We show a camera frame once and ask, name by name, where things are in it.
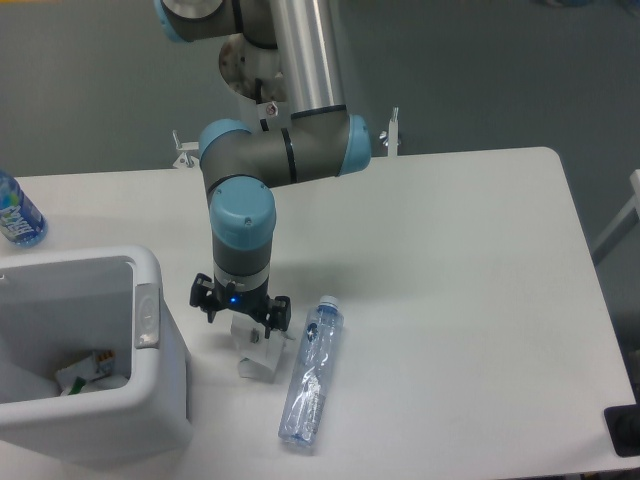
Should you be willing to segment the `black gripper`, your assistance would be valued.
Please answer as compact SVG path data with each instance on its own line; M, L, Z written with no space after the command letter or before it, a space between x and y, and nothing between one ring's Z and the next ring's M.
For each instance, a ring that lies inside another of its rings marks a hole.
M268 282L255 289L239 291L213 281L204 273L198 273L191 286L189 305L200 309L213 323L217 312L231 310L250 316L264 327L264 338L272 331L286 332L291 320L291 299L288 296L268 296Z

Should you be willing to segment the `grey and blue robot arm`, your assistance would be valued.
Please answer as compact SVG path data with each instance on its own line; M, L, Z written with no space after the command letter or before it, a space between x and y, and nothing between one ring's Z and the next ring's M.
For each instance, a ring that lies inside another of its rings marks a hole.
M158 1L175 42L220 38L218 69L254 103L256 122L221 119L198 140L214 273L198 275L190 304L208 317L230 310L284 331L286 296L270 297L276 225L273 189L364 170L371 143L347 110L330 7L325 1Z

